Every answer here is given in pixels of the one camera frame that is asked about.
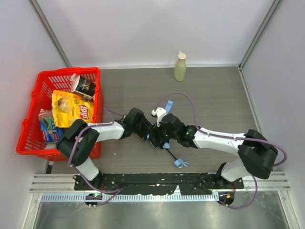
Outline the light blue folding umbrella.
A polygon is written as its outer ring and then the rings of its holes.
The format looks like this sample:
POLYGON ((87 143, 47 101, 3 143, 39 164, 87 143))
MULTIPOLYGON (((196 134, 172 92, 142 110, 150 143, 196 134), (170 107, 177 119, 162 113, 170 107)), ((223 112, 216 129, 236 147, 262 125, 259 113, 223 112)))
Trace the light blue folding umbrella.
MULTIPOLYGON (((172 108, 172 105, 173 105, 173 101, 168 101, 167 102, 167 105, 165 106, 165 110, 167 112, 167 114, 170 112, 171 108, 172 108)), ((178 168, 183 168, 183 167, 188 167, 189 164, 187 162, 185 162, 182 158, 177 158, 174 156, 174 154, 169 150, 170 149, 170 144, 167 143, 167 142, 164 142, 163 146, 160 146, 161 144, 161 141, 159 139, 159 137, 157 136, 157 134, 151 129, 149 131, 149 134, 148 134, 148 139, 147 139, 151 145, 156 148, 156 147, 159 147, 159 148, 162 148, 164 150, 166 150, 175 160, 174 162, 174 165, 178 168)))

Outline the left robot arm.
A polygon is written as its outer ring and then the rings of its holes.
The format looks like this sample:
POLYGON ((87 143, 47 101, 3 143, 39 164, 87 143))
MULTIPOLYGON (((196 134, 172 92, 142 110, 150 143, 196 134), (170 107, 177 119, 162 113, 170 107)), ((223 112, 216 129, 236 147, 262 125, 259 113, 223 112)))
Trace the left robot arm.
POLYGON ((152 126, 143 111, 137 108, 132 108, 121 119, 109 123, 87 123, 77 119, 58 140, 56 149, 68 159, 68 165, 80 173, 90 188, 100 189, 103 175, 90 159, 95 144, 128 138, 132 134, 146 140, 152 126))

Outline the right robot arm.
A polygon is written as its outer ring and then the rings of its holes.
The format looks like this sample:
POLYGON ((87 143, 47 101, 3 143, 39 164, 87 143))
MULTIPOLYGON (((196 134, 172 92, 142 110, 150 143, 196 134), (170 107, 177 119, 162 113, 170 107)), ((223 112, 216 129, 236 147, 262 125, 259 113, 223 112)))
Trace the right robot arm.
POLYGON ((186 148, 209 148, 238 157, 233 162, 220 165, 217 176, 221 185, 246 176, 260 179, 270 177, 278 151, 258 131, 250 129, 245 134, 223 133, 185 125, 173 114, 156 114, 155 117, 157 122, 153 128, 162 146, 175 140, 186 148))

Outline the cream cap lotion bottle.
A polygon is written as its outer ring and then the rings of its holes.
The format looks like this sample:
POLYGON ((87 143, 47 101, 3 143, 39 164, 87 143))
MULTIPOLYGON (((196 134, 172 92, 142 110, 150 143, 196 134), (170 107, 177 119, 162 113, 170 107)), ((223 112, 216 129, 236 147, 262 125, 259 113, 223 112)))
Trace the cream cap lotion bottle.
POLYGON ((178 60, 174 67, 174 78, 178 82, 182 82, 186 73, 186 54, 179 51, 178 60))

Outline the dark coffee carton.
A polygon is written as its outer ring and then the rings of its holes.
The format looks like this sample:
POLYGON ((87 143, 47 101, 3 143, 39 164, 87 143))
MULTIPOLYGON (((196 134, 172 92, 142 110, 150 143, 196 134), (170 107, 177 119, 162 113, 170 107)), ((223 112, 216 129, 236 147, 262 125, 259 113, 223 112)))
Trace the dark coffee carton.
POLYGON ((82 96, 87 100, 95 98, 96 84, 92 80, 88 80, 78 74, 73 74, 70 78, 70 92, 82 96))

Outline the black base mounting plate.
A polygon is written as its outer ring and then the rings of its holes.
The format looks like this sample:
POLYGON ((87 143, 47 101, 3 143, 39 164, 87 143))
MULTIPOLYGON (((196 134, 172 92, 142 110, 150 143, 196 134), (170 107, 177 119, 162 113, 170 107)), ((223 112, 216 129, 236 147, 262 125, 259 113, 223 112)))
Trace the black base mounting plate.
POLYGON ((243 189, 241 178, 227 183, 216 174, 209 173, 128 173, 99 174, 92 186, 98 190, 115 193, 119 189, 121 195, 172 195, 179 188, 182 195, 211 194, 212 190, 243 189))

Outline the yellow Lays chip bag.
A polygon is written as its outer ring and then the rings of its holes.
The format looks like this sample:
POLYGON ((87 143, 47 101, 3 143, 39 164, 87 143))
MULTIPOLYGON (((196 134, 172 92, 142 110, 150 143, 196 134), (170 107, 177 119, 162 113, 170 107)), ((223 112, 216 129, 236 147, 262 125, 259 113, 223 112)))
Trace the yellow Lays chip bag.
POLYGON ((79 95, 59 90, 53 90, 51 100, 56 127, 69 128, 77 119, 87 123, 93 122, 93 102, 86 101, 79 95))

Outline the blue green snack box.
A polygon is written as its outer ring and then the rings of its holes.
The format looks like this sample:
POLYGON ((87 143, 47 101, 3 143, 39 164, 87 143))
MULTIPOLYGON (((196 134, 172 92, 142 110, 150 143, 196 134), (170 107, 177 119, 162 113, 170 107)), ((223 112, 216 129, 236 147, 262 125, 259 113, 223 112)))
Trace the blue green snack box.
POLYGON ((38 119, 44 143, 56 143, 63 136, 64 129, 55 125, 52 110, 40 109, 38 119))

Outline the red plastic basket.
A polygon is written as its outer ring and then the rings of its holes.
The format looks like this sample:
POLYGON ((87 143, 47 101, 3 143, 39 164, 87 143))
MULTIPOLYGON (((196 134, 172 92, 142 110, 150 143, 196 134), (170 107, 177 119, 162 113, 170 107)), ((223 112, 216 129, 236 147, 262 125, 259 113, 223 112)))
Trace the red plastic basket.
POLYGON ((22 122, 20 137, 16 152, 20 155, 34 155, 49 161, 66 161, 67 159, 56 149, 45 149, 42 141, 38 114, 40 109, 51 109, 51 94, 53 90, 69 91, 72 74, 79 74, 96 84, 93 122, 101 123, 103 117, 103 92, 100 83, 101 71, 97 67, 62 68, 52 71, 42 71, 38 74, 31 93, 31 103, 26 119, 22 122))

